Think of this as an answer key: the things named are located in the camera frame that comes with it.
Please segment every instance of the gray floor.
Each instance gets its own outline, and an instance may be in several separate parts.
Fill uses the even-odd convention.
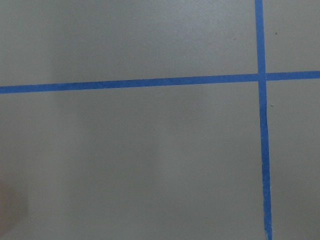
[[[257,83],[1,95],[3,239],[263,240]]]
[[[267,72],[320,70],[265,0]],[[0,2],[0,86],[257,73],[254,0]],[[268,82],[275,240],[319,238],[320,79]],[[3,240],[263,240],[257,83],[0,95]]]
[[[268,83],[274,239],[320,236],[320,83]]]

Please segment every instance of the blue painter's tape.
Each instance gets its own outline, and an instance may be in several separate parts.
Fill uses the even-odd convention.
[[[258,58],[258,73],[266,73],[266,50],[263,1],[255,0],[255,27],[256,27],[256,50]]]
[[[320,71],[275,72],[266,74],[267,81],[298,79],[320,79]]]
[[[264,231],[267,240],[272,240],[272,209],[270,184],[269,132],[267,120],[267,79],[263,0],[255,0],[256,46],[258,64],[260,136],[262,158],[262,191]]]
[[[258,74],[173,77],[119,81],[92,81],[38,85],[0,86],[0,94],[54,92],[90,89],[120,89],[154,86],[257,82]]]

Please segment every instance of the blue tape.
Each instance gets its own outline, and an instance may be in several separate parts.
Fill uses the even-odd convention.
[[[296,71],[267,73],[268,81],[276,80],[298,80],[298,79],[320,79],[320,71]]]
[[[257,81],[258,81],[258,74],[239,74],[239,75],[136,79],[136,80],[119,80],[119,81],[52,83],[52,84],[38,84],[38,85],[0,86],[0,94],[54,92],[54,91],[71,91],[71,90],[90,90],[90,89],[119,89],[119,88],[138,88],[138,87],[173,86],[173,85],[241,83],[241,82],[257,82]]]
[[[264,231],[267,240],[272,240],[272,210],[270,185],[269,133],[267,120],[267,79],[263,0],[255,0],[256,45],[258,64],[259,114],[262,158],[262,191]]]

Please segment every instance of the vertical tape line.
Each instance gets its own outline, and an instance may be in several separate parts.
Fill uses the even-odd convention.
[[[269,133],[267,121],[267,75],[264,30],[263,0],[255,0],[256,46],[258,64],[259,112],[262,158],[262,188],[264,231],[267,240],[272,240],[272,212],[270,185]]]

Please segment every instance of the horizontal tape line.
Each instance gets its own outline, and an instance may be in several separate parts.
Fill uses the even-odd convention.
[[[299,79],[320,79],[320,71],[274,72],[266,74],[267,81]]]
[[[259,78],[258,76],[259,76],[258,74],[238,74],[238,75],[193,76],[193,77],[173,77],[173,78],[135,79],[135,80],[117,80],[117,81],[88,81],[88,82],[51,83],[51,84],[36,84],[36,85],[0,86],[0,94],[257,82]]]

